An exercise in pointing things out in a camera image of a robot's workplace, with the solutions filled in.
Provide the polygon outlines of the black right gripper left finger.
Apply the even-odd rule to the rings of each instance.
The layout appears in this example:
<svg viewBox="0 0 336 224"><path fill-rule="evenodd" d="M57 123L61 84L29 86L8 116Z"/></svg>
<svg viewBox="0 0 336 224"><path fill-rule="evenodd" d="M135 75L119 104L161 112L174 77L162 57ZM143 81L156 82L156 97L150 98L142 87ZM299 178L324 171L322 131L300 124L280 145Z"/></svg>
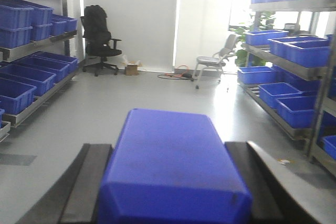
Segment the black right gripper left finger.
<svg viewBox="0 0 336 224"><path fill-rule="evenodd" d="M17 223L97 223L99 187L112 152L110 144L84 144Z"/></svg>

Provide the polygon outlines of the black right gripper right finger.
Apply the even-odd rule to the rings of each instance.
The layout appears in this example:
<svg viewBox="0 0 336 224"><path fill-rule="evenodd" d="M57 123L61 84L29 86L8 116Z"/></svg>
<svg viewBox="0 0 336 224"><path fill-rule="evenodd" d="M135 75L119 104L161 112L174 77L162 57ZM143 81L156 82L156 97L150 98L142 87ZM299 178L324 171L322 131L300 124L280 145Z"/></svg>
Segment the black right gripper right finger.
<svg viewBox="0 0 336 224"><path fill-rule="evenodd" d="M290 196L250 144L225 142L224 146L253 197L249 223L317 223Z"/></svg>

